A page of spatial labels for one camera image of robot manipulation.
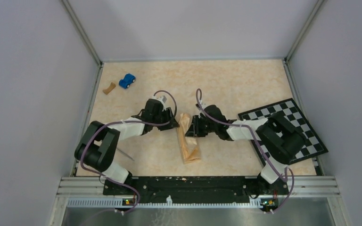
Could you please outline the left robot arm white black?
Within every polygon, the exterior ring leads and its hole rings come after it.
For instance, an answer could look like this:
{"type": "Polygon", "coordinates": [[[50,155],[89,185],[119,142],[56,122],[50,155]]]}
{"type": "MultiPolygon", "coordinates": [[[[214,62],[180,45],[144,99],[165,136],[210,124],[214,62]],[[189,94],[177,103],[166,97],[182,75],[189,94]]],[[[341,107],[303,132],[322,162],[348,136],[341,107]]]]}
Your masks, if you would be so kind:
{"type": "Polygon", "coordinates": [[[131,116],[119,124],[104,126],[93,121],[81,138],[74,157],[115,181],[114,188],[120,194],[128,194],[132,190],[131,173],[114,161],[117,144],[130,137],[142,136],[154,127],[164,131],[179,127],[170,107],[166,106],[166,97],[148,99],[145,108],[137,115],[131,116]]]}

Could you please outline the small brown wooden piece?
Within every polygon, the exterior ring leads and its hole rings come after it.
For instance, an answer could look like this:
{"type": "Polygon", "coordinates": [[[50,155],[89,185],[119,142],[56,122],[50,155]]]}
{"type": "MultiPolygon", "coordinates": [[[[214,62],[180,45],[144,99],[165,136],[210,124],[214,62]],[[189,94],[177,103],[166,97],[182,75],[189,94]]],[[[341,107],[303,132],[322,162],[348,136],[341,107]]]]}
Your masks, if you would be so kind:
{"type": "Polygon", "coordinates": [[[105,95],[108,95],[115,87],[116,87],[116,84],[114,82],[111,82],[110,85],[106,89],[102,90],[102,92],[105,95]]]}

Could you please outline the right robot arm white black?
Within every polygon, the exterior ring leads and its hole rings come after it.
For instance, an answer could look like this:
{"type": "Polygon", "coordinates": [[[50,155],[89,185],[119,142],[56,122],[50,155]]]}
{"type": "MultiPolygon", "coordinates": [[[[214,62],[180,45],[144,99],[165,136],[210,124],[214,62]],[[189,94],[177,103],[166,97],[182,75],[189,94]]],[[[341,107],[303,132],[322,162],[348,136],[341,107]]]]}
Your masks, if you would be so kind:
{"type": "Polygon", "coordinates": [[[263,194],[276,189],[276,180],[286,180],[286,168],[306,143],[306,136],[283,113],[255,120],[227,119],[216,105],[200,106],[192,116],[186,137],[205,137],[215,133],[221,140],[253,141],[266,161],[257,181],[263,194]]]}

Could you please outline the blue toy car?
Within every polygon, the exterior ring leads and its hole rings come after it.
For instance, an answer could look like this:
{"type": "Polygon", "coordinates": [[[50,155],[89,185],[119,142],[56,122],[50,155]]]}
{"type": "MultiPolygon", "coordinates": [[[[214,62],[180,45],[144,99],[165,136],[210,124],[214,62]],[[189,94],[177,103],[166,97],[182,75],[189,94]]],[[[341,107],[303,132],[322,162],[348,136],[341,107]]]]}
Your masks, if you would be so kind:
{"type": "Polygon", "coordinates": [[[132,83],[136,81],[136,77],[130,73],[126,74],[123,79],[119,81],[119,86],[123,89],[128,89],[132,83]]]}

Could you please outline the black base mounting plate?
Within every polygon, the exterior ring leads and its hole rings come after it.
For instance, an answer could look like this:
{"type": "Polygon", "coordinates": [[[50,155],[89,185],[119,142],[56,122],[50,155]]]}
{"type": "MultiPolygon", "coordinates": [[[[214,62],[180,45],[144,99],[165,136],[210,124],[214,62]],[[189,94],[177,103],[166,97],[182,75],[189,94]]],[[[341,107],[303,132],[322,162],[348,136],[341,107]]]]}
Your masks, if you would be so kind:
{"type": "Polygon", "coordinates": [[[201,176],[201,177],[131,177],[126,187],[110,181],[104,183],[104,195],[125,195],[140,202],[163,203],[167,197],[180,204],[248,203],[264,195],[286,195],[288,186],[278,179],[268,184],[259,177],[201,176]]]}

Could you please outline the orange cloth napkin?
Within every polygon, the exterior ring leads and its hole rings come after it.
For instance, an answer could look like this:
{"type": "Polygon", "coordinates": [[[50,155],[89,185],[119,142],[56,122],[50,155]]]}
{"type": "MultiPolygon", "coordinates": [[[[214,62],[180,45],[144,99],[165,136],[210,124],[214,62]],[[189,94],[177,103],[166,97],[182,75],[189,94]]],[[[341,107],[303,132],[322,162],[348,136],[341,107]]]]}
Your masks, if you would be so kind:
{"type": "Polygon", "coordinates": [[[188,113],[181,113],[178,117],[179,127],[176,128],[180,147],[181,158],[184,164],[201,160],[201,151],[197,139],[187,137],[185,134],[192,123],[192,117],[188,113]]]}

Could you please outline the black white checkerboard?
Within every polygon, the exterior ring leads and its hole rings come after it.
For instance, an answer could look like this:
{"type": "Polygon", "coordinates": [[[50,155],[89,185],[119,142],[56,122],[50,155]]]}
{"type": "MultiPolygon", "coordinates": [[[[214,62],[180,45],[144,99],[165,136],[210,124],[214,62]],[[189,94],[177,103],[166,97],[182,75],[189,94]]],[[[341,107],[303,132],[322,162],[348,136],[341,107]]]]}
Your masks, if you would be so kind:
{"type": "Polygon", "coordinates": [[[238,117],[240,120],[258,120],[277,112],[283,113],[284,117],[306,136],[305,145],[291,159],[289,165],[329,152],[292,98],[239,113],[238,117]]]}

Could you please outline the aluminium front rail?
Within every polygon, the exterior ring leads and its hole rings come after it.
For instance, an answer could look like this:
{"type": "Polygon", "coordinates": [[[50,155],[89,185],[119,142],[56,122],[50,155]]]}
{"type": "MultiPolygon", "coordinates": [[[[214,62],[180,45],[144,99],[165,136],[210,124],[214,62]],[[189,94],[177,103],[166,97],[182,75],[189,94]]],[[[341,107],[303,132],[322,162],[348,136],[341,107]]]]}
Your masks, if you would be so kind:
{"type": "Polygon", "coordinates": [[[284,183],[258,185],[255,177],[133,177],[129,187],[98,177],[62,178],[57,196],[69,207],[263,208],[283,198],[328,198],[340,195],[331,176],[296,176],[284,183]]]}

